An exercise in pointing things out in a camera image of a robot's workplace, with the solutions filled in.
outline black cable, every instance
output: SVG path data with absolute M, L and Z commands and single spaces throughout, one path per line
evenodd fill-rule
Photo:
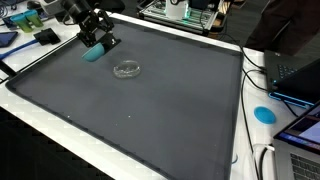
M 147 0 L 143 0 L 143 1 L 138 1 L 138 5 L 137 5 L 137 9 L 139 9 L 140 11 L 143 10 L 142 4 L 146 3 Z
M 229 1 L 229 6 L 228 6 L 228 11 L 227 11 L 227 14 L 231 14 L 232 15 L 232 5 L 233 5 L 233 3 L 234 3 L 234 1 L 235 0 L 231 0 L 231 1 Z
M 257 68 L 259 68 L 259 69 L 261 69 L 261 70 L 263 70 L 264 72 L 265 72 L 265 68 L 264 67 L 261 67 L 261 66 L 258 66 L 256 63 L 254 63 L 253 61 L 251 61 L 251 59 L 247 56 L 247 54 L 244 52 L 244 50 L 243 50 L 243 47 L 232 37 L 232 36 L 230 36 L 229 34 L 224 34 L 224 35 L 226 35 L 226 36 L 228 36 L 237 46 L 239 46 L 239 48 L 240 48 L 240 50 L 241 50 L 241 52 L 243 53 L 243 55 L 247 58 L 247 60 L 252 64 L 252 65 L 254 65 L 255 67 L 257 67 Z
M 299 117 L 294 111 L 293 109 L 289 106 L 289 104 L 285 101 L 282 101 L 286 106 L 287 108 L 289 109 L 289 111 L 292 113 L 292 115 L 294 115 L 295 117 Z
M 8 2 L 6 2 L 6 1 L 4 1 L 4 0 L 0 0 L 0 2 L 1 2 L 1 4 L 3 5 L 3 6 L 10 6 L 11 7 L 11 10 L 17 10 L 17 3 L 18 3 L 18 1 L 16 0 L 13 4 L 9 4 Z
M 0 5 L 0 18 L 4 18 L 8 15 L 8 9 L 6 7 L 6 5 L 1 4 Z
M 265 147 L 260 155 L 260 158 L 259 158 L 259 180 L 263 180 L 263 159 L 264 159 L 264 156 L 266 155 L 266 152 L 268 151 L 268 148 Z
M 62 23 L 66 26 L 72 26 L 72 25 L 76 25 L 76 24 L 67 24 L 66 21 L 67 21 L 67 18 L 69 17 L 69 14 L 66 14 L 63 19 L 62 19 Z
M 248 75 L 248 73 L 247 73 L 244 69 L 242 69 L 242 71 L 243 71 L 243 73 L 248 77 L 248 79 L 250 80 L 250 82 L 251 82 L 256 88 L 260 89 L 261 91 L 268 92 L 268 90 L 266 90 L 266 89 L 258 86 L 258 85 L 251 79 L 251 77 Z M 252 71 L 263 73 L 261 70 L 252 70 Z
M 219 38 L 220 41 L 222 41 L 225 37 L 225 34 L 228 32 L 228 19 L 226 19 L 225 27 L 224 27 L 224 33 L 223 35 Z
M 249 77 L 248 74 L 249 74 L 250 72 L 262 72 L 262 71 L 260 71 L 260 70 L 249 70 L 248 72 L 245 72 L 245 75 L 244 75 L 243 80 L 242 80 L 241 92 L 240 92 L 240 96 L 241 96 L 241 106 L 242 106 L 242 111 L 243 111 L 243 117 L 244 117 L 246 132 L 247 132 L 247 136 L 248 136 L 248 140 L 249 140 L 249 144 L 250 144 L 251 153 L 253 154 L 253 153 L 254 153 L 254 150 L 253 150 L 253 145 L 252 145 L 252 141 L 251 141 L 251 136 L 250 136 L 249 126 L 248 126 L 248 121 L 247 121 L 246 110 L 245 110 L 245 107 L 244 107 L 244 99 L 243 99 L 243 87 L 244 87 L 244 83 L 245 83 L 246 77 Z M 258 179 L 259 179 L 259 173 L 258 173 L 258 167 L 257 167 L 256 161 L 254 161 L 254 165 L 255 165 L 257 177 L 258 177 Z

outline desk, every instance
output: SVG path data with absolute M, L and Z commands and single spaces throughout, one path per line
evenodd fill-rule
M 179 36 L 188 37 L 197 41 L 203 41 L 215 46 L 220 46 L 232 50 L 239 51 L 239 48 L 235 45 L 220 42 L 217 40 L 201 37 L 195 34 L 183 32 L 180 30 L 171 29 L 161 25 L 153 24 L 150 22 L 142 21 L 126 17 L 120 14 L 112 14 L 113 18 L 129 21 L 131 23 L 143 25 L 149 28 L 158 29 L 168 33 L 173 33 Z M 77 26 L 64 26 L 58 24 L 55 20 L 50 20 L 45 23 L 44 28 L 51 27 L 61 38 L 62 42 L 67 41 L 73 37 L 79 30 Z M 19 39 L 14 42 L 13 46 L 18 46 L 22 42 L 26 42 L 32 39 L 31 34 L 20 34 Z M 5 62 L 8 63 L 14 70 L 20 70 L 29 63 L 41 57 L 43 54 L 51 51 L 58 45 L 43 46 L 43 47 L 30 47 L 24 49 L 19 53 L 13 54 L 8 57 Z M 259 65 L 263 65 L 263 54 L 260 52 L 245 50 L 250 59 Z M 244 62 L 244 68 L 249 70 L 254 67 Z M 264 86 L 264 77 L 262 75 L 251 74 L 251 77 L 258 85 Z M 254 88 L 249 82 L 246 81 L 244 87 L 244 100 L 245 107 L 248 116 L 248 124 L 251 133 L 253 144 L 263 143 L 268 144 L 272 141 L 272 136 L 279 130 L 281 130 L 286 124 L 294 120 L 294 117 L 286 109 L 284 104 L 271 100 L 267 95 Z M 101 171 L 105 172 L 114 179 L 165 179 L 157 172 L 152 171 L 148 167 L 140 164 L 125 154 L 113 149 L 109 145 L 94 138 L 93 136 L 81 131 L 80 129 L 68 124 L 64 120 L 45 112 L 37 106 L 23 100 L 22 98 L 9 92 L 4 83 L 0 85 L 0 106 L 11 112 L 24 122 L 34 127 L 41 133 L 50 137 L 57 143 L 61 144 L 71 152 L 80 156 L 84 160 L 88 161 Z M 253 109 L 256 106 L 266 106 L 270 108 L 277 117 L 277 122 L 274 125 L 264 125 L 257 121 L 253 116 Z M 303 110 L 295 109 L 296 112 L 301 113 Z M 242 115 L 241 106 L 238 111 L 238 121 L 234 141 L 234 151 L 239 156 L 239 160 L 236 164 L 232 165 L 231 178 L 234 180 L 250 180 L 255 179 L 253 171 L 249 163 L 248 152 L 250 151 L 248 139 L 246 136 L 246 130 L 244 126 L 244 120 Z M 273 158 L 271 154 L 267 154 L 265 160 L 264 174 L 265 179 L 274 178 Z

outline keyboard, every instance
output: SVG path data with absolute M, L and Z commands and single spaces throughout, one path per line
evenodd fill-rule
M 320 164 L 291 154 L 294 180 L 320 180 Z
M 290 67 L 278 64 L 278 71 L 279 71 L 280 79 L 283 79 L 286 76 L 289 76 L 290 74 L 295 73 L 296 71 L 298 71 L 298 69 L 290 68 Z

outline gray mat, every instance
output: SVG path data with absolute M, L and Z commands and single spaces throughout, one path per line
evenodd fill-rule
M 170 179 L 229 179 L 239 53 L 132 24 L 114 34 L 122 42 L 94 63 L 73 40 L 7 87 Z M 141 74 L 115 78 L 123 60 L 138 61 Z

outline cable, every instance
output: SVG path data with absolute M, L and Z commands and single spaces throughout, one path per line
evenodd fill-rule
M 4 4 L 0 5 L 0 18 L 4 18 L 8 15 L 8 9 Z
M 146 3 L 147 0 L 143 0 L 138 2 L 139 4 L 137 5 L 137 9 L 139 9 L 140 11 L 143 10 L 142 4 Z
M 266 155 L 266 152 L 268 151 L 268 148 L 265 147 L 260 155 L 260 158 L 259 158 L 259 172 L 260 172 L 260 177 L 259 179 L 260 180 L 263 180 L 263 159 L 264 159 L 264 156 Z
M 230 36 L 229 34 L 226 34 L 226 33 L 220 33 L 220 34 L 218 34 L 218 35 L 226 35 L 226 36 L 228 36 L 236 45 L 239 46 L 241 52 L 242 52 L 243 55 L 247 58 L 247 60 L 248 60 L 252 65 L 254 65 L 255 67 L 261 69 L 261 70 L 265 73 L 266 69 L 265 69 L 264 67 L 258 66 L 256 63 L 252 62 L 251 59 L 247 56 L 247 54 L 244 52 L 243 47 L 242 47 L 232 36 Z
M 62 19 L 62 23 L 66 26 L 72 26 L 72 25 L 76 25 L 76 24 L 67 24 L 66 21 L 67 21 L 67 18 L 69 17 L 69 14 L 66 14 L 63 19 Z
M 25 43 L 25 44 L 22 44 L 21 46 L 18 46 L 18 47 L 16 47 L 16 48 L 13 48 L 13 49 L 11 49 L 11 50 L 8 51 L 8 52 L 5 52 L 5 53 L 3 53 L 3 54 L 0 54 L 0 60 L 2 61 L 4 58 L 8 57 L 10 54 L 12 54 L 12 53 L 14 53 L 14 52 L 17 52 L 17 51 L 19 51 L 20 49 L 23 49 L 23 48 L 25 48 L 25 47 L 31 46 L 31 45 L 33 45 L 33 44 L 36 44 L 36 43 L 38 43 L 38 40 L 37 40 L 37 39 L 34 39 L 34 40 L 31 40 L 31 41 L 29 41 L 29 42 L 27 42 L 27 43 Z
M 245 72 L 245 76 L 243 77 L 242 80 L 242 85 L 241 85 L 241 92 L 240 92 L 240 96 L 241 96 L 241 106 L 242 106 L 242 111 L 243 111 L 243 117 L 244 117 L 244 122 L 245 122 L 245 127 L 246 127 L 246 132 L 247 132 L 247 136 L 248 136 L 248 140 L 249 140 L 249 144 L 250 144 L 250 149 L 251 149 L 251 153 L 254 153 L 253 150 L 253 145 L 252 145 L 252 141 L 251 141 L 251 136 L 250 136 L 250 131 L 249 131 L 249 126 L 248 126 L 248 121 L 247 121 L 247 115 L 246 115 L 246 110 L 244 107 L 244 99 L 243 99 L 243 87 L 244 87 L 244 83 L 246 80 L 246 77 L 249 77 L 248 74 L 250 72 L 261 72 L 260 70 L 249 70 L 248 72 Z M 259 179 L 259 173 L 258 173 L 258 168 L 257 168 L 257 163 L 256 161 L 254 161 L 254 165 L 255 165 L 255 169 L 256 169 L 256 175 Z
M 266 90 L 266 89 L 258 86 L 258 85 L 251 79 L 251 77 L 248 75 L 248 73 L 247 73 L 244 69 L 242 69 L 242 71 L 243 71 L 243 73 L 248 77 L 248 79 L 250 80 L 250 82 L 251 82 L 256 88 L 260 89 L 261 91 L 268 92 L 268 90 Z M 263 72 L 260 71 L 260 70 L 251 70 L 251 71 L 256 71 L 256 72 L 263 73 Z
M 225 37 L 225 34 L 227 34 L 228 32 L 228 18 L 226 19 L 226 24 L 225 24 L 225 28 L 224 28 L 224 33 L 223 35 L 219 38 L 220 41 L 222 41 Z
M 8 2 L 4 1 L 4 0 L 0 0 L 1 4 L 3 6 L 10 6 L 11 7 L 11 10 L 17 10 L 17 4 L 18 4 L 18 1 L 16 0 L 13 4 L 9 4 Z
M 292 115 L 294 115 L 295 117 L 299 117 L 294 111 L 293 109 L 289 106 L 289 104 L 285 101 L 282 101 L 286 106 L 287 108 L 289 109 L 289 111 L 292 113 Z
M 237 162 L 238 162 L 238 159 L 239 159 L 238 154 L 236 154 L 236 159 L 235 159 L 231 164 L 237 163 Z

